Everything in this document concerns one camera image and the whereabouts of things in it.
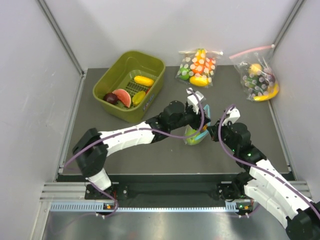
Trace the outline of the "blue zip clear bag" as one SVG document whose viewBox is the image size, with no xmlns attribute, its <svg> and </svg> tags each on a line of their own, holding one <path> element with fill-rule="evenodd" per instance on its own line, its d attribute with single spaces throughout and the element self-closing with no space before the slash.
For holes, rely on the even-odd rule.
<svg viewBox="0 0 320 240">
<path fill-rule="evenodd" d="M 208 104 L 206 104 L 204 107 L 203 107 L 203 110 L 204 110 L 204 113 L 205 115 L 210 118 L 211 117 L 211 109 L 210 109 L 210 106 Z M 201 129 L 200 132 L 198 132 L 197 134 L 193 135 L 196 130 L 193 129 L 191 126 L 187 125 L 186 128 L 185 128 L 185 132 L 184 132 L 184 136 L 187 137 L 187 136 L 191 136 L 193 135 L 192 137 L 188 137 L 186 139 L 184 139 L 184 143 L 186 145 L 189 145 L 189 146 L 193 146 L 193 145 L 197 145 L 199 144 L 208 134 L 208 130 L 207 130 L 207 127 L 211 125 L 211 122 L 208 122 L 206 123 L 203 128 Z"/>
</svg>

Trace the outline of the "green fake apple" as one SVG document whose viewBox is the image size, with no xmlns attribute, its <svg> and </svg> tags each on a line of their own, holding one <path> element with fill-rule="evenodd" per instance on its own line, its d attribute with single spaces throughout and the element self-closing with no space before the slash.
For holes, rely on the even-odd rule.
<svg viewBox="0 0 320 240">
<path fill-rule="evenodd" d="M 204 133 L 198 132 L 197 134 L 195 134 L 196 132 L 197 131 L 192 127 L 190 127 L 189 125 L 186 127 L 185 133 L 184 133 L 184 136 L 187 137 L 186 139 L 184 139 L 184 142 L 186 145 L 190 145 L 190 146 L 197 145 L 203 140 Z"/>
</svg>

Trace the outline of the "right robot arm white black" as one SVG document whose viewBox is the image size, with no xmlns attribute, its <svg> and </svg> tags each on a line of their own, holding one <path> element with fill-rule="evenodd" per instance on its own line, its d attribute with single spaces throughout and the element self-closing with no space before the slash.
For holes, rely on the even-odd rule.
<svg viewBox="0 0 320 240">
<path fill-rule="evenodd" d="M 233 180 L 233 192 L 249 197 L 267 210 L 285 229 L 291 240 L 320 238 L 320 204 L 300 193 L 252 144 L 243 123 L 207 127 L 211 139 L 244 169 Z"/>
</svg>

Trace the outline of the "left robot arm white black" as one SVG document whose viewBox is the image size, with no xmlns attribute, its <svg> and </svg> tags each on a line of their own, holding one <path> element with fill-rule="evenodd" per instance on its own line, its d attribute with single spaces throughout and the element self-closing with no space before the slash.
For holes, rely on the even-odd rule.
<svg viewBox="0 0 320 240">
<path fill-rule="evenodd" d="M 160 142 L 171 136 L 171 131 L 182 127 L 201 130 L 209 122 L 203 108 L 195 110 L 188 103 L 172 101 L 160 114 L 138 125 L 104 132 L 90 128 L 73 147 L 72 158 L 82 176 L 96 186 L 98 195 L 106 199 L 114 191 L 104 168 L 108 156 L 130 147 Z"/>
</svg>

